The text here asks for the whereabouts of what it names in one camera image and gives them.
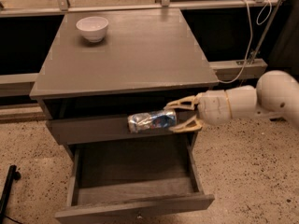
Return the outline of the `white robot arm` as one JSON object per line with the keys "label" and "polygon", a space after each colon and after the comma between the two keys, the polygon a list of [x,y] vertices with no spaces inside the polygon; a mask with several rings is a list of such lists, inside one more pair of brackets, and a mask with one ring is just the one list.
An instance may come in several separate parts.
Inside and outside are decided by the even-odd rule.
{"label": "white robot arm", "polygon": [[299,83],[283,71],[264,73],[256,87],[206,91],[168,103],[165,109],[198,110],[198,114],[170,128],[174,133],[200,130],[204,123],[219,125],[231,119],[284,118],[299,129]]}

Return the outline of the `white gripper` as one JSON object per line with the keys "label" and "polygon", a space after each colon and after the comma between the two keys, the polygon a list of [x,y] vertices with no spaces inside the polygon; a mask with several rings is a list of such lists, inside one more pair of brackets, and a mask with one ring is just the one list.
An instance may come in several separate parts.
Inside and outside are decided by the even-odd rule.
{"label": "white gripper", "polygon": [[200,131],[203,127],[201,119],[210,125],[219,125],[232,119],[232,111],[226,91],[206,91],[197,95],[187,96],[169,102],[164,109],[194,110],[197,106],[199,118],[196,115],[186,121],[170,127],[173,133]]}

